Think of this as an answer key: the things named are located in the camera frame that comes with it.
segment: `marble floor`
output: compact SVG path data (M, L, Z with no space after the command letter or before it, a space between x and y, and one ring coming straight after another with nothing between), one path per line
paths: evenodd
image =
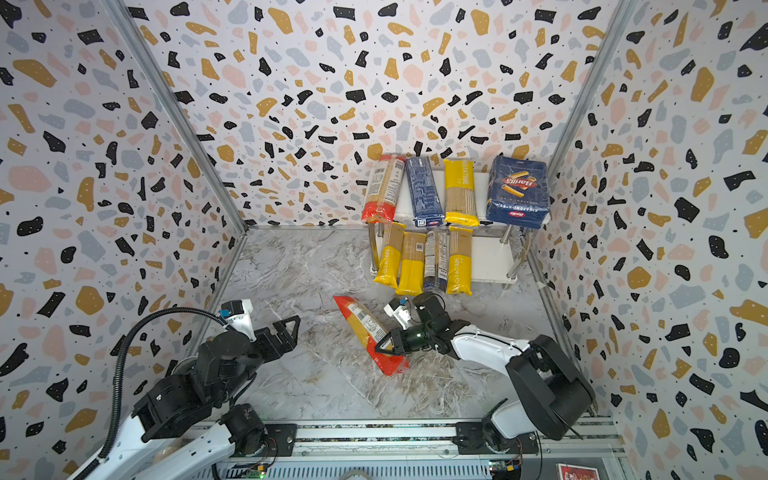
M394 290L374 283L364 230L255 230L223 300L253 301L255 328L301 316L299 345L259 369L240 402L263 419L478 418L503 398L508 377L436 352L409 356L410 369L384 376L354 336L335 295L363 302L388 327ZM510 337L552 335L528 265L508 290L473 283L472 296L446 296L453 318Z

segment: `black cable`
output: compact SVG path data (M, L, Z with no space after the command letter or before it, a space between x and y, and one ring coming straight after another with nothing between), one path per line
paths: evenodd
M255 381L256 381L256 375L253 375L253 378L250 380L250 382L248 382L242 389L240 389L240 391L234 397L230 399L230 408L235 406L235 404L237 403L237 399L239 399L240 396L243 395L243 393L245 393L245 391L248 390L250 386L253 385L253 382Z
M538 442L538 475L536 475L536 480L539 480L541 478L541 469L544 467L544 453L541 451L541 439L538 436L538 432L536 432L536 442Z
M93 472L94 469L96 469L96 467L98 467L104 461L104 459L109 456L109 452L114 446L114 441L118 436L118 429L120 428L120 411L123 403L123 371L125 369L125 357L128 355L128 347L131 346L131 342L133 342L134 337L139 332L139 330L144 328L145 325L156 318L159 318L163 315L170 315L172 313L196 313L197 315L205 316L211 320L216 321L227 330L236 331L231 325L227 324L227 321L223 318L216 316L211 312L207 312L206 310L192 308L190 306L173 306L171 308L158 310L157 312L150 313L143 319L139 320L139 322L134 325L131 330L128 331L125 338L123 339L123 343L120 345L120 350L118 351L118 360L114 366L114 381L112 385L112 413L109 420L109 431L107 432L107 438L104 440L104 446L101 447L98 458L83 468L82 472L80 472L80 474L78 474L74 480L84 480L84 478L87 478L91 472Z
M443 300L442 297L437 293L435 293L435 296L438 297L438 299L440 300L440 303L442 303L442 309L445 310L445 300Z

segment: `white shelf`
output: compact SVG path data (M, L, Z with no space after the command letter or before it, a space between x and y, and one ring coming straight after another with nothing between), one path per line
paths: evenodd
M502 243L494 237L472 237L472 282L484 283L517 283L507 278L507 272L512 269L515 258L512 256L512 246L517 240L510 238L510 243ZM384 239L376 237L376 249L381 258L382 243Z

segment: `barcode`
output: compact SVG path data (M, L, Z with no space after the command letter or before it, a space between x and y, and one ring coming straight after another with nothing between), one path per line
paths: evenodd
M376 167L371 174L371 181L368 182L368 196L378 195L382 188L382 181L384 180L384 173L386 172L386 164Z
M365 310L360 308L356 303L350 303L347 308L354 316L357 317L357 319L360 321L360 324L368 330L368 333L371 334L371 337L376 341L376 343L379 343L382 338L384 338L384 335L386 335L386 332L384 329L379 325L378 322L376 322L373 317L371 317L368 313L366 313Z

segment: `spaghetti package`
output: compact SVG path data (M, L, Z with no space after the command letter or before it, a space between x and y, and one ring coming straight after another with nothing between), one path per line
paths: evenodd
M448 232L430 230L424 249L424 290L448 288Z
M379 274L373 279L374 282L397 288L397 273L400 269L402 238L405 232L406 226L402 223L393 222L384 226L384 248L379 262Z
M466 227L477 227L475 201L475 162L470 160L445 161L445 221Z
M447 293L472 295L472 230L461 227L450 227L450 230Z
M413 205L413 223L417 227L435 227L442 225L440 198L437 196L435 178L429 157L410 157L406 159L408 187Z
M406 232L402 240L400 283L395 293L416 296L424 291L424 243L426 233Z
M336 305L339 306L339 310L341 310L346 321L349 322L357 338L365 346L368 354L376 362L376 365L384 375L392 376L395 373L402 373L408 368L408 360L405 357L385 355L374 350L379 345L381 339L384 338L384 335L386 335L386 331L365 305L350 296L334 296L333 299L336 301ZM387 341L382 348L391 350L392 342Z
M541 228L549 213L547 164L497 156L488 180L488 220Z
M373 163L362 221L373 223L394 220L402 171L406 168L405 160L402 155L382 155Z

